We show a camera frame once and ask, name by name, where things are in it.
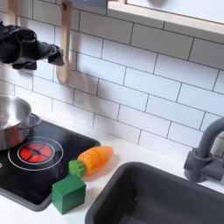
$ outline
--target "orange carrot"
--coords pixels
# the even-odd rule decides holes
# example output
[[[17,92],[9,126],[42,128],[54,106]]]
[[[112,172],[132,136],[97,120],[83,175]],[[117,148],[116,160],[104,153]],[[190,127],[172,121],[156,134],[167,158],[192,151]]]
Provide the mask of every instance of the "orange carrot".
[[[91,175],[98,172],[113,156],[114,150],[109,146],[94,147],[78,156],[77,160],[69,162],[71,175]]]

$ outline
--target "tile backsplash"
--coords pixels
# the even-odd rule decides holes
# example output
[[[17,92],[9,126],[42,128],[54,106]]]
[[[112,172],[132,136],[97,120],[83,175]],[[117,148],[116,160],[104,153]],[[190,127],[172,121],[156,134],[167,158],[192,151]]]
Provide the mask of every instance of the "tile backsplash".
[[[60,0],[19,0],[18,24],[60,44]],[[0,94],[184,160],[203,131],[224,116],[224,37],[112,10],[75,5],[69,83],[54,66],[0,65]],[[8,24],[7,0],[0,19]],[[224,135],[213,153],[223,157]]]

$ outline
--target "faucet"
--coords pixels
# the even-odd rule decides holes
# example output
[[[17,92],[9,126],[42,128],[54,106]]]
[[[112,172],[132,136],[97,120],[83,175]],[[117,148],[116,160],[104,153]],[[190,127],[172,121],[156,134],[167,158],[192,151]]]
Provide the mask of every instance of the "faucet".
[[[216,137],[224,131],[224,118],[211,123],[205,130],[198,148],[188,153],[185,161],[185,176],[192,182],[201,183],[206,179],[221,181],[224,176],[223,159],[213,157],[211,149]]]

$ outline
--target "red burner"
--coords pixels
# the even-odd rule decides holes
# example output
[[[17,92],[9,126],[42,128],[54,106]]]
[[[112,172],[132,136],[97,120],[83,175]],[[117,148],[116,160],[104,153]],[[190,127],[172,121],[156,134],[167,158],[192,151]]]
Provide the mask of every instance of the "red burner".
[[[27,163],[39,164],[46,162],[53,155],[53,149],[45,143],[28,143],[24,145],[19,156]]]

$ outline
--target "green wooden cube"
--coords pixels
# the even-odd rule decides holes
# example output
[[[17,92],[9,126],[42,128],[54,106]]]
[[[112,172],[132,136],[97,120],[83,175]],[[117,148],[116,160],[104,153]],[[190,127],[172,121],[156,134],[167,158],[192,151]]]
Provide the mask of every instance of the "green wooden cube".
[[[52,203],[65,214],[85,202],[86,184],[76,175],[52,185]]]

